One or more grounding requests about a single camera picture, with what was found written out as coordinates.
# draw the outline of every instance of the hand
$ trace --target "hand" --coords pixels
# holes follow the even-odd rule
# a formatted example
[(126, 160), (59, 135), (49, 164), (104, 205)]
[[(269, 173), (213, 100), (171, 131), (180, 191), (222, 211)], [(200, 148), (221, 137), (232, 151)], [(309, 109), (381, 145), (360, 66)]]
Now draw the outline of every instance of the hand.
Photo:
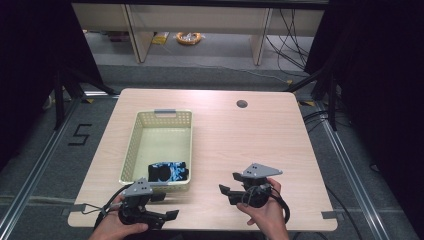
[[(268, 182), (275, 190), (281, 192), (280, 183), (272, 178), (268, 178)], [(272, 194), (279, 197), (274, 190)], [(270, 197), (268, 202), (260, 208), (254, 208), (243, 203), (237, 203), (237, 208), (251, 217), (251, 219), (247, 221), (247, 225), (250, 226), (256, 223), (262, 233), (270, 240), (289, 239), (283, 210), (280, 204), (272, 197)]]
[[(124, 200), (124, 196), (118, 195), (112, 203), (119, 203)], [(126, 236), (141, 233), (147, 230), (148, 225), (135, 223), (124, 225), (118, 216), (119, 207), (112, 208), (108, 215), (103, 218), (99, 226), (94, 230), (89, 240), (122, 240)]]

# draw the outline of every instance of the table hole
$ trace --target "table hole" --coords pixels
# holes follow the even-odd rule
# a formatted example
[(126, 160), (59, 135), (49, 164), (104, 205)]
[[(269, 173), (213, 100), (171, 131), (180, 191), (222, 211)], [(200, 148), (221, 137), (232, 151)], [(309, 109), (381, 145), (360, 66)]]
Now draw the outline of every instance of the table hole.
[(239, 108), (245, 108), (245, 107), (247, 107), (247, 102), (245, 100), (238, 100), (237, 101), (237, 106)]

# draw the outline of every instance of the wire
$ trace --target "wire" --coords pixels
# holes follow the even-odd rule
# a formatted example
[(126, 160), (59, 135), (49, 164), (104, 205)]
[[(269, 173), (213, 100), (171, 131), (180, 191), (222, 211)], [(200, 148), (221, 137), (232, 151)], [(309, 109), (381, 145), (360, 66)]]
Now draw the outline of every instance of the wire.
[(347, 210), (347, 208), (345, 207), (345, 205), (342, 203), (342, 201), (336, 196), (336, 194), (327, 186), (327, 184), (325, 185), (325, 188), (327, 189), (328, 192), (330, 192), (331, 195), (333, 195), (333, 197), (337, 200), (337, 202), (340, 203), (340, 205), (342, 206), (343, 210), (345, 211), (347, 217), (349, 218), (350, 222), (353, 225), (353, 228), (356, 231), (356, 234), (358, 235), (358, 238), (362, 240), (362, 235), (359, 232), (358, 226), (356, 226), (355, 221), (353, 220), (352, 216), (350, 215), (349, 211)]
[[(290, 23), (290, 26), (287, 24), (287, 21), (286, 21), (286, 19), (285, 19), (285, 17), (284, 17), (284, 15), (283, 15), (283, 12), (282, 12), (282, 9), (279, 9), (280, 10), (280, 15), (281, 15), (281, 19), (283, 20), (283, 22), (284, 22), (284, 25), (286, 26), (286, 29), (287, 29), (287, 36), (286, 36), (286, 38), (284, 39), (284, 40), (282, 40), (281, 39), (281, 37), (279, 37), (280, 38), (280, 40), (283, 42), (283, 45), (281, 46), (281, 49), (284, 47), (284, 46), (287, 46), (289, 49), (291, 49), (291, 50), (293, 50), (293, 51), (295, 51), (295, 52), (297, 52), (298, 54), (299, 54), (299, 58), (300, 58), (300, 60), (302, 61), (302, 65), (301, 65), (301, 69), (303, 70), (304, 68), (305, 68), (305, 64), (306, 64), (306, 60), (305, 60), (305, 56), (307, 56), (309, 53), (306, 51), (306, 50), (304, 50), (303, 48), (301, 48), (300, 46), (299, 46), (299, 42), (298, 42), (298, 40), (297, 40), (297, 34), (296, 34), (296, 25), (295, 25), (295, 23), (294, 23), (294, 18), (295, 18), (295, 14), (296, 14), (296, 10), (295, 9), (292, 9), (291, 10), (291, 23)], [(293, 48), (291, 48), (290, 46), (288, 46), (287, 45), (287, 43), (286, 43), (286, 41), (287, 41), (287, 38), (288, 37), (290, 37), (291, 38), (291, 40), (293, 41), (293, 43), (295, 44), (295, 46), (296, 46), (296, 48), (297, 48), (297, 51), (296, 50), (294, 50)]]
[(91, 205), (91, 204), (88, 204), (88, 203), (83, 203), (82, 205), (95, 208), (94, 210), (89, 211), (89, 212), (84, 212), (84, 210), (82, 210), (81, 213), (84, 214), (84, 215), (87, 215), (87, 214), (90, 214), (90, 213), (93, 213), (93, 212), (98, 212), (98, 211), (101, 211), (102, 210), (101, 207), (97, 207), (97, 206), (94, 206), (94, 205)]
[[(253, 192), (258, 188), (259, 188), (259, 186), (251, 186), (249, 189), (247, 189), (246, 192), (241, 197), (241, 203), (245, 206), (249, 205), (250, 200), (252, 199)], [(244, 197), (246, 196), (246, 194), (249, 194), (249, 198), (247, 200), (247, 203), (244, 202)]]
[(289, 57), (289, 56), (287, 56), (286, 54), (284, 54), (283, 52), (282, 52), (282, 47), (284, 46), (282, 46), (280, 49), (278, 49), (272, 42), (271, 42), (271, 40), (268, 38), (268, 36), (266, 37), (266, 39), (267, 39), (267, 41), (268, 41), (268, 43), (271, 45), (271, 47), (274, 49), (274, 51), (275, 51), (275, 53), (277, 53), (277, 60), (278, 60), (278, 62), (277, 62), (277, 64), (278, 64), (278, 68), (280, 69), (280, 71), (282, 71), (282, 72), (284, 72), (284, 73), (287, 73), (287, 72), (285, 72), (283, 69), (281, 69), (281, 66), (280, 66), (280, 61), (279, 61), (279, 58), (280, 58), (280, 56), (281, 57), (283, 57), (284, 59), (286, 59), (287, 61), (289, 61), (290, 63), (292, 63), (293, 65), (295, 65), (296, 67), (298, 67), (298, 68), (300, 68), (300, 69), (302, 69), (303, 70), (303, 65), (301, 65), (300, 63), (298, 63), (298, 62), (296, 62), (294, 59), (292, 59), (291, 57)]
[(312, 130), (314, 130), (316, 127), (318, 127), (321, 123), (323, 123), (325, 120), (326, 120), (327, 118), (325, 118), (325, 119), (319, 119), (319, 120), (321, 120), (319, 123), (317, 123), (317, 124), (315, 124), (311, 129), (309, 129), (308, 130), (308, 133), (311, 133), (312, 132)]
[(306, 122), (307, 120), (309, 120), (309, 119), (311, 119), (311, 118), (313, 118), (313, 117), (315, 117), (315, 116), (319, 116), (319, 115), (327, 114), (327, 113), (328, 113), (328, 111), (327, 111), (327, 110), (313, 112), (313, 113), (311, 113), (311, 114), (308, 114), (308, 115), (304, 116), (304, 117), (303, 117), (303, 121), (304, 121), (304, 122)]
[(113, 202), (113, 200), (125, 189), (129, 188), (131, 186), (131, 184), (125, 185), (123, 187), (121, 187), (118, 191), (116, 191), (115, 194), (113, 194), (113, 196), (109, 199), (109, 201), (103, 206), (103, 208), (100, 208), (100, 213), (97, 216), (96, 222), (94, 223), (94, 229), (97, 228), (97, 226), (99, 226), (100, 222), (103, 220), (104, 217), (106, 217), (107, 213), (109, 212), (109, 209), (111, 207), (111, 204)]
[(280, 206), (284, 209), (284, 221), (287, 223), (290, 219), (290, 208), (287, 205), (287, 203), (284, 201), (283, 197), (281, 196), (280, 192), (278, 192), (274, 187), (271, 186), (271, 190), (274, 190), (277, 194), (278, 197), (274, 196), (273, 194), (268, 194), (267, 192), (265, 192), (266, 194), (268, 194), (270, 197), (274, 198), (279, 204)]
[[(300, 234), (302, 234), (302, 233), (301, 232), (295, 233), (292, 240), (296, 240), (300, 236)], [(315, 232), (315, 234), (317, 234), (318, 236), (320, 236), (324, 240), (328, 240), (328, 238), (326, 236), (324, 236), (324, 234), (322, 234), (320, 232)]]
[(185, 64), (185, 65), (187, 65), (187, 64), (188, 64), (188, 65), (200, 66), (200, 67), (204, 67), (204, 68), (216, 68), (216, 69), (220, 69), (220, 68), (222, 68), (222, 69), (228, 69), (228, 70), (232, 70), (232, 71), (246, 72), (246, 73), (249, 73), (249, 74), (252, 74), (252, 75), (255, 75), (255, 76), (259, 76), (259, 77), (273, 78), (273, 79), (276, 79), (276, 80), (278, 80), (278, 81), (280, 81), (280, 82), (284, 82), (284, 83), (286, 83), (286, 84), (289, 84), (286, 80), (283, 80), (283, 79), (278, 78), (278, 77), (276, 77), (276, 76), (258, 74), (258, 73), (254, 73), (254, 72), (251, 72), (251, 71), (248, 71), (248, 70), (243, 70), (243, 69), (234, 69), (234, 68), (229, 68), (229, 67), (224, 67), (224, 66), (210, 66), (210, 65), (203, 65), (203, 64), (199, 64), (199, 63), (183, 62), (183, 61), (180, 61), (178, 58), (176, 58), (176, 57), (174, 56), (174, 54), (172, 53), (172, 51), (171, 51), (171, 50), (167, 49), (167, 48), (166, 48), (165, 46), (163, 46), (163, 45), (161, 45), (161, 47), (162, 47), (165, 51), (167, 51), (167, 52), (168, 52), (168, 53), (169, 53), (172, 57), (174, 57), (174, 58), (176, 59), (176, 61), (177, 61), (177, 62), (183, 63), (183, 64)]

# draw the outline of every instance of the yellow basket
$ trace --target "yellow basket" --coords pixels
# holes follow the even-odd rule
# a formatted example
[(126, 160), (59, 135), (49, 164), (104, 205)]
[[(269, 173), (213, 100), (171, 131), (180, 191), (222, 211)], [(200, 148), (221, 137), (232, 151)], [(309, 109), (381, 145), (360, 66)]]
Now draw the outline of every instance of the yellow basket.
[(138, 112), (119, 182), (132, 184), (148, 178), (148, 166), (159, 162), (185, 162), (187, 180), (150, 182), (161, 191), (188, 190), (191, 179), (193, 114), (190, 110), (156, 109)]

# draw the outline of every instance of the tabletop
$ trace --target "tabletop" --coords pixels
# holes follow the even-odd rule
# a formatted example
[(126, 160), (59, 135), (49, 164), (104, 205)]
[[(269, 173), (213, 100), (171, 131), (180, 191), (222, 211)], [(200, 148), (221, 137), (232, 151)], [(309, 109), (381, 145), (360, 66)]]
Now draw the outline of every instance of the tabletop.
[[(246, 107), (239, 107), (243, 100)], [(233, 172), (259, 163), (283, 171), (273, 176), (291, 211), (293, 231), (333, 231), (336, 219), (302, 116), (292, 93), (124, 89), (119, 96), (92, 164), (75, 201), (103, 206), (122, 187), (120, 172), (137, 112), (189, 109), (193, 113), (191, 182), (188, 191), (149, 203), (159, 213), (179, 210), (163, 229), (256, 231), (249, 217), (230, 205), (219, 184), (243, 190)], [(72, 212), (68, 223), (91, 227), (97, 214)]]

